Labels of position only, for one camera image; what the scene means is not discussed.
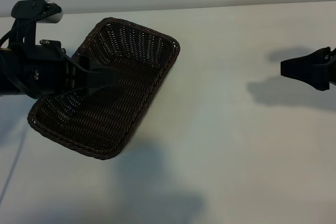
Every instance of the wicker basket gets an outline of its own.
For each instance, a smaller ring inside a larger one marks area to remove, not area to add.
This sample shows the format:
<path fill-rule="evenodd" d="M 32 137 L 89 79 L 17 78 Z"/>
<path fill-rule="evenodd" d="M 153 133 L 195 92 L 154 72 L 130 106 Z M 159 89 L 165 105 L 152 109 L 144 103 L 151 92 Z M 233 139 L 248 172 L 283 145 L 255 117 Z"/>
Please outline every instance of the wicker basket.
<path fill-rule="evenodd" d="M 96 25 L 73 55 L 119 72 L 119 84 L 87 98 L 75 93 L 44 96 L 28 115 L 41 135 L 83 155 L 109 159 L 118 155 L 141 122 L 180 52 L 178 42 L 126 20 L 106 18 Z"/>

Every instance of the black cable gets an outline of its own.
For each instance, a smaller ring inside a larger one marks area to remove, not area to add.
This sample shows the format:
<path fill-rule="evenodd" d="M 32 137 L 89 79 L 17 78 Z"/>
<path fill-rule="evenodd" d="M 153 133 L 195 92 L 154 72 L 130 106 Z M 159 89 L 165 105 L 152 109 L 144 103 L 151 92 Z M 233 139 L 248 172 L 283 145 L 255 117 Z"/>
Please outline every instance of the black cable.
<path fill-rule="evenodd" d="M 3 43 L 8 40 L 10 38 L 10 36 L 17 32 L 18 30 L 21 30 L 22 28 L 24 28 L 25 26 L 28 26 L 30 23 L 33 23 L 33 22 L 37 22 L 39 20 L 42 20 L 42 19 L 45 19 L 45 18 L 48 18 L 54 14 L 57 14 L 57 13 L 61 13 L 62 12 L 62 8 L 59 7 L 57 4 L 51 4 L 50 5 L 50 10 L 40 14 L 40 15 L 37 15 L 36 17 L 34 18 L 31 18 L 23 23 L 21 23 L 20 25 L 12 28 L 8 33 L 6 33 L 1 39 L 0 39 L 0 47 L 3 45 Z"/>

